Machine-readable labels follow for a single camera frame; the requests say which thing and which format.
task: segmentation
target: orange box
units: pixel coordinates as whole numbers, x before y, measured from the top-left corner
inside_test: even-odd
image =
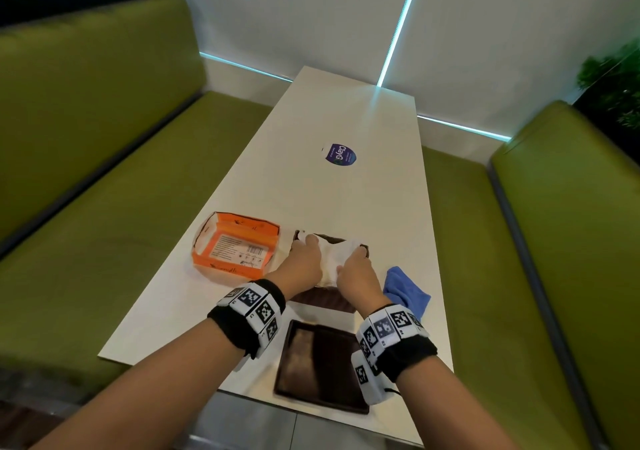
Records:
[[[214,212],[193,241],[193,264],[256,280],[273,257],[280,226],[230,212]]]

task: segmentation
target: wristband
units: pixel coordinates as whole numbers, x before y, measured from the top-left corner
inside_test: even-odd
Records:
[[[361,350],[351,356],[351,363],[370,405],[396,392],[391,383],[404,369],[438,353],[420,320],[402,305],[387,305],[373,312],[356,338]]]
[[[224,296],[209,312],[229,341],[244,349],[242,367],[247,359],[260,357],[280,328],[280,315],[286,300],[276,284],[256,280],[237,287]]]

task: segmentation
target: white napkin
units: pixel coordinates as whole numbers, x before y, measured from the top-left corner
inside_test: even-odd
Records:
[[[300,241],[305,240],[308,236],[306,231],[300,231],[298,233],[298,239]],[[320,253],[322,259],[320,260],[320,267],[322,268],[322,280],[317,284],[319,287],[336,287],[338,279],[338,267],[343,266],[351,253],[361,244],[360,241],[355,239],[347,239],[338,244],[331,244],[326,239],[316,236],[318,238],[318,244],[320,246]]]

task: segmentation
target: hand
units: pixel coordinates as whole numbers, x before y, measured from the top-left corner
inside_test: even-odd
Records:
[[[367,258],[367,250],[358,247],[338,267],[338,290],[351,303],[363,319],[377,309],[391,303],[380,289],[380,282],[373,271],[371,260]]]
[[[284,298],[290,300],[298,293],[305,292],[320,282],[321,257],[318,238],[309,234],[304,241],[296,239],[291,244],[289,256],[275,271],[264,277],[278,285]]]

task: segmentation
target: green foliage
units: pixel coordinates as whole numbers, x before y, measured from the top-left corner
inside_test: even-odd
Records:
[[[640,130],[640,42],[636,39],[613,55],[589,57],[577,77],[580,89],[591,88],[590,109],[605,112],[622,126]]]

